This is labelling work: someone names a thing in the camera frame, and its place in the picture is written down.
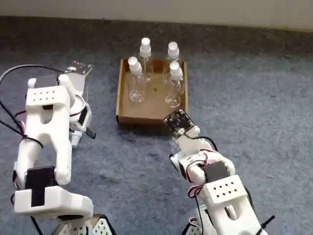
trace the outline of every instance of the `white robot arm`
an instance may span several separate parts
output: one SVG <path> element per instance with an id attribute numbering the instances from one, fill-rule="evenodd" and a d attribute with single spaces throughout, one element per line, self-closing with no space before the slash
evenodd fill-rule
<path id="1" fill-rule="evenodd" d="M 199 194 L 205 203 L 195 217 L 199 234 L 268 235 L 264 227 L 269 221 L 260 224 L 233 162 L 213 149 L 211 143 L 204 140 L 207 137 L 198 137 L 199 127 L 184 110 L 174 111 L 164 122 L 181 149 L 170 155 L 171 162 L 186 180 L 197 184 L 191 187 L 194 190 L 191 197 Z"/>
<path id="2" fill-rule="evenodd" d="M 82 73 L 78 71 L 82 64 L 74 64 L 76 67 L 69 67 L 68 73 L 58 77 L 55 86 L 39 88 L 36 87 L 35 78 L 28 81 L 23 133 L 27 139 L 21 141 L 18 159 L 14 164 L 13 184 L 17 188 L 14 211 L 33 217 L 57 219 L 60 225 L 66 225 L 61 234 L 74 235 L 79 231 L 79 234 L 91 235 L 94 232 L 91 225 L 92 200 L 60 186 L 71 180 L 72 145 L 69 130 L 85 132 L 95 138 L 89 128 L 91 109 L 82 97 L 85 76 L 92 66 Z M 43 146 L 49 143 L 56 153 L 55 167 L 34 167 Z"/>

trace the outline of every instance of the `white spray nozzle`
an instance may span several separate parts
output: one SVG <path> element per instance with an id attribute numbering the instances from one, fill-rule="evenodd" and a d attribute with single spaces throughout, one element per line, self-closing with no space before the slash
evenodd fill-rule
<path id="1" fill-rule="evenodd" d="M 173 61 L 170 63 L 170 70 L 171 70 L 171 79 L 180 81 L 182 80 L 182 70 L 179 67 L 179 63 L 176 61 Z"/>
<path id="2" fill-rule="evenodd" d="M 141 39 L 140 56 L 143 58 L 151 56 L 151 46 L 149 38 Z"/>
<path id="3" fill-rule="evenodd" d="M 72 137 L 71 137 L 71 144 L 73 148 L 77 148 L 80 138 L 82 137 L 83 132 L 82 131 L 74 131 L 72 133 Z"/>
<path id="4" fill-rule="evenodd" d="M 176 42 L 170 42 L 167 49 L 168 57 L 172 60 L 179 58 L 179 48 Z"/>
<path id="5" fill-rule="evenodd" d="M 129 68 L 134 75 L 140 75 L 142 73 L 142 67 L 138 62 L 138 59 L 134 56 L 128 59 Z"/>

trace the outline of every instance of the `circuit board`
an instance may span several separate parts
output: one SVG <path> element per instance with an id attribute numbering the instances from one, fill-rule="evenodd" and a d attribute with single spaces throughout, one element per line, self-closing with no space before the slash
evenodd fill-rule
<path id="1" fill-rule="evenodd" d="M 194 122 L 182 109 L 175 110 L 163 121 L 176 139 L 195 126 Z"/>

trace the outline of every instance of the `clear plastic bottle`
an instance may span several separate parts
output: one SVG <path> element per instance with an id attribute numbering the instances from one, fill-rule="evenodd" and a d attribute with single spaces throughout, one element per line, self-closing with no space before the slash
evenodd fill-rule
<path id="1" fill-rule="evenodd" d="M 183 74 L 177 61 L 170 63 L 169 67 L 171 79 L 168 82 L 169 94 L 165 98 L 165 102 L 169 107 L 177 108 L 180 105 L 180 91 Z"/>
<path id="2" fill-rule="evenodd" d="M 147 79 L 142 73 L 142 67 L 136 57 L 130 57 L 128 64 L 132 73 L 127 81 L 129 98 L 133 102 L 142 102 L 145 99 Z"/>
<path id="3" fill-rule="evenodd" d="M 153 70 L 153 62 L 151 58 L 151 46 L 150 46 L 149 38 L 141 39 L 141 46 L 140 46 L 138 60 L 141 64 L 141 67 L 147 79 L 147 82 L 150 82 L 152 80 L 154 70 Z"/>
<path id="4" fill-rule="evenodd" d="M 163 83 L 167 84 L 171 80 L 170 63 L 179 62 L 179 48 L 176 42 L 170 42 L 167 49 L 167 59 L 163 67 Z"/>

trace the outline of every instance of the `cardboard tray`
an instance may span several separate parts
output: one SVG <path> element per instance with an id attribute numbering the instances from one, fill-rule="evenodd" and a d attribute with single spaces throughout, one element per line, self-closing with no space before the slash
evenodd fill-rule
<path id="1" fill-rule="evenodd" d="M 165 103 L 167 91 L 162 83 L 162 71 L 165 60 L 154 59 L 154 76 L 147 88 L 143 102 L 135 103 L 129 99 L 127 78 L 131 75 L 128 59 L 122 59 L 119 72 L 116 120 L 118 123 L 163 125 L 163 119 L 175 109 Z M 181 104 L 176 109 L 188 109 L 187 63 L 182 62 L 181 69 L 185 79 L 185 92 L 181 95 Z"/>

